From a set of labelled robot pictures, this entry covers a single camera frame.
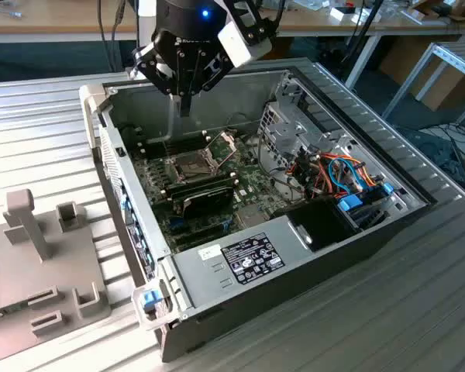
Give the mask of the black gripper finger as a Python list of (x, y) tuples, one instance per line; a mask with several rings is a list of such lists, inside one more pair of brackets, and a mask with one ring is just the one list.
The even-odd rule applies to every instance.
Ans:
[(210, 91), (233, 68), (224, 50), (212, 52), (198, 51), (198, 58), (191, 75), (188, 93), (185, 95), (185, 115), (189, 116), (192, 98), (201, 91)]
[(178, 89), (177, 72), (157, 52), (154, 44), (136, 48), (133, 59), (135, 71), (172, 98), (178, 116), (186, 116), (186, 94)]

